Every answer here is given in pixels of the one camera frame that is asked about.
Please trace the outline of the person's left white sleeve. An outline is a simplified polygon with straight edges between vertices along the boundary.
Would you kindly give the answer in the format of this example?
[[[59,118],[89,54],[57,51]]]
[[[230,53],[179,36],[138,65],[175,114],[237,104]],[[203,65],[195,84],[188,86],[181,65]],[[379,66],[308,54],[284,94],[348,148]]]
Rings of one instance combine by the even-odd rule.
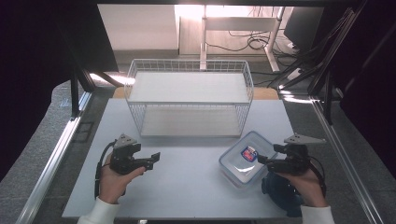
[[[81,216],[77,224],[114,224],[119,210],[120,205],[118,203],[106,203],[97,197],[91,212]]]

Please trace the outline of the person's left hand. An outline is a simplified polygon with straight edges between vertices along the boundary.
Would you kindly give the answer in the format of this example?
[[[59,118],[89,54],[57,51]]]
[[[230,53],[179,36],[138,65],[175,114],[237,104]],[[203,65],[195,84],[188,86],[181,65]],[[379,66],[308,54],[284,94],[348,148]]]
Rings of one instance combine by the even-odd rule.
[[[128,175],[120,175],[109,168],[111,156],[106,157],[106,164],[101,168],[98,198],[110,204],[117,204],[127,186],[133,179],[145,173],[145,167],[139,167]]]

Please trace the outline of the person's white sleeve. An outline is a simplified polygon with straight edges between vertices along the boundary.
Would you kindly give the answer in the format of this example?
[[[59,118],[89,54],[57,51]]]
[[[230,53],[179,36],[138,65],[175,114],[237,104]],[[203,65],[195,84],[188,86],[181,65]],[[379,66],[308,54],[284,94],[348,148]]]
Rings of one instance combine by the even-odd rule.
[[[302,224],[335,224],[332,208],[326,207],[311,207],[301,206]]]
[[[91,212],[81,216],[77,224],[114,224],[119,210],[120,205],[118,203],[106,203],[97,197]]]

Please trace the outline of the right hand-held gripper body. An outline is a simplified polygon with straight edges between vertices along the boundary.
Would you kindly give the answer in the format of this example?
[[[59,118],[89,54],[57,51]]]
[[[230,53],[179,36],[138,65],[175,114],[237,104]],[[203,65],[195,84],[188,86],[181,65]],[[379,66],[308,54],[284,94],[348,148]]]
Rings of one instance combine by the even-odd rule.
[[[286,138],[284,145],[286,158],[274,159],[273,163],[267,164],[269,171],[275,173],[284,173],[290,175],[301,175],[310,167],[310,156],[308,155],[307,146],[310,144],[324,144],[325,139],[318,139],[311,136],[305,136],[298,133]]]

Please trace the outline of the dark teal round lid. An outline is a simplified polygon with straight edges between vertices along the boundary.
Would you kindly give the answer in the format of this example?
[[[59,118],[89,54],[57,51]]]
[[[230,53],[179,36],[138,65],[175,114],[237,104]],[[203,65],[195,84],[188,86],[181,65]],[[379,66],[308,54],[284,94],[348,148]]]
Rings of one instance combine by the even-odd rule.
[[[303,198],[298,190],[285,177],[269,172],[262,179],[262,193],[286,212],[287,217],[301,217]]]

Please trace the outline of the person's right white sleeve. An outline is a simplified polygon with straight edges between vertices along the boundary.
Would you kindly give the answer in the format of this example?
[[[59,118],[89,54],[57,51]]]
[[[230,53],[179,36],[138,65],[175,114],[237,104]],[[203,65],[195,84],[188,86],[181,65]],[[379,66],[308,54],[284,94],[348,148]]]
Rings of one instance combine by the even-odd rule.
[[[332,208],[326,207],[311,207],[301,206],[302,224],[335,224]]]

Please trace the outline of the wooden board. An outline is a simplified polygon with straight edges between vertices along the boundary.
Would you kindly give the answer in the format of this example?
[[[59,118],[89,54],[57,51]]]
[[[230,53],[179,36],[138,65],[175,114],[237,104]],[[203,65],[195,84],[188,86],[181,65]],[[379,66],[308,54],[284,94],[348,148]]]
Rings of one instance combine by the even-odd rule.
[[[123,88],[116,88],[113,94],[116,99],[124,97]],[[254,88],[254,100],[278,100],[277,91],[271,88],[255,87]]]

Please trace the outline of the person's right hand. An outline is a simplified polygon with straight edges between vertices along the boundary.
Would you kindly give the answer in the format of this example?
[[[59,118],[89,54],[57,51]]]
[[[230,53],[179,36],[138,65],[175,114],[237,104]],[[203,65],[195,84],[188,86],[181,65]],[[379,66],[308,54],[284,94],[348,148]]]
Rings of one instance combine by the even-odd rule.
[[[302,175],[278,173],[285,177],[300,192],[304,204],[310,207],[327,207],[328,203],[322,194],[317,176],[312,170],[307,170]]]

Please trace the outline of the white desk with metal legs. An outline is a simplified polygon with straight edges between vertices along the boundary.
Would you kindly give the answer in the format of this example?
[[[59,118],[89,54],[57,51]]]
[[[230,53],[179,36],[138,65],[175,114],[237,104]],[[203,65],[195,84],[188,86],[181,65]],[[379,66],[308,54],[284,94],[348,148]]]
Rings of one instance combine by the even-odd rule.
[[[202,37],[200,48],[200,68],[206,69],[206,32],[207,31],[252,31],[252,32],[269,32],[269,40],[264,47],[267,60],[274,73],[280,71],[276,58],[273,53],[273,47],[279,31],[280,24],[283,19],[285,7],[280,7],[276,17],[260,18],[260,17],[207,17],[206,6],[202,16]]]

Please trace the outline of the white wire shelf rack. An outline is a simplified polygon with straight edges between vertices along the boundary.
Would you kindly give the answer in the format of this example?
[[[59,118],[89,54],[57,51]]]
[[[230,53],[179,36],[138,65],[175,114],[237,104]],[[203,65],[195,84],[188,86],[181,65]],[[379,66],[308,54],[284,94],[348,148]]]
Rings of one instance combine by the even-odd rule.
[[[239,136],[254,90],[246,61],[132,61],[124,97],[140,135]]]

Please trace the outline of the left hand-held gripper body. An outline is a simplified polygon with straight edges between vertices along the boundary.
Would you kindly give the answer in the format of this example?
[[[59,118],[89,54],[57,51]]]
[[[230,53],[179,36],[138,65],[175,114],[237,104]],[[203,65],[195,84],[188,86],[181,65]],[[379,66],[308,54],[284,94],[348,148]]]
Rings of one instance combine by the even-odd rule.
[[[113,147],[110,158],[110,169],[120,175],[128,175],[141,164],[134,158],[134,154],[141,150],[141,145],[132,137],[122,134]]]

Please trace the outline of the white cabinet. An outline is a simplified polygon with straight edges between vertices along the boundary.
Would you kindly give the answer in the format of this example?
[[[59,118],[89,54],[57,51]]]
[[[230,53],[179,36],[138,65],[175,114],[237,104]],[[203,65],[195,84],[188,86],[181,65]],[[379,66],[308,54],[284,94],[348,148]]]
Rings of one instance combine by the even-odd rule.
[[[99,4],[114,50],[178,49],[178,18],[173,5]]]

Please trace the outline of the clear rectangular food container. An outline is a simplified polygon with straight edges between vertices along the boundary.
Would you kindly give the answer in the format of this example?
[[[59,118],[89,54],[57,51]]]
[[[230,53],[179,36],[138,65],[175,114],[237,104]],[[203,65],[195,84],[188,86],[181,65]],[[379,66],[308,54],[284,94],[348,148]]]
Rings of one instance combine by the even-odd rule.
[[[251,131],[219,157],[224,175],[237,187],[252,185],[266,170],[258,157],[276,157],[273,144],[259,133]]]

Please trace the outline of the black frame strut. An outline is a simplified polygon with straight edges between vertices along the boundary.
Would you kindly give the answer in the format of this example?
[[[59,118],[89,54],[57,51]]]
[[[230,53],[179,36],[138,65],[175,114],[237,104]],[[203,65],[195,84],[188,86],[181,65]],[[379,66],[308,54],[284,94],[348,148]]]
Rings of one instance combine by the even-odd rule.
[[[323,100],[323,115],[329,125],[332,125],[332,72],[329,71],[325,80],[325,95]]]
[[[71,120],[74,120],[78,117],[80,113],[79,110],[79,98],[78,98],[78,85],[81,85],[82,89],[86,92],[93,92],[95,85],[90,76],[90,73],[83,68],[75,66],[72,69],[71,77],[70,77],[70,86],[71,86]]]

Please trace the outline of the aluminium frame rail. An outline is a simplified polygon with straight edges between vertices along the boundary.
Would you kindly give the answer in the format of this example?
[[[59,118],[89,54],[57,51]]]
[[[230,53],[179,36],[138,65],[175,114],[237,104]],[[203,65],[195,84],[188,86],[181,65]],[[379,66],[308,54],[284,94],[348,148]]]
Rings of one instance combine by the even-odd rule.
[[[380,216],[369,190],[361,181],[361,178],[358,175],[351,159],[349,158],[338,134],[329,121],[326,120],[323,114],[324,108],[321,105],[320,100],[317,97],[310,96],[309,101],[311,102],[314,111],[318,116],[318,120],[327,135],[329,143],[332,145],[334,153],[336,154],[341,166],[346,173],[346,177],[352,189],[354,190],[359,203],[361,204],[364,214],[367,216],[371,224],[384,224],[384,220]]]
[[[77,102],[77,113],[65,125],[62,135],[60,136],[55,148],[47,161],[35,187],[32,190],[27,202],[21,210],[21,213],[15,224],[32,224],[35,216],[44,201],[45,195],[50,187],[53,178],[61,164],[64,154],[70,145],[72,137],[80,124],[81,117],[90,102],[92,94],[83,92]]]

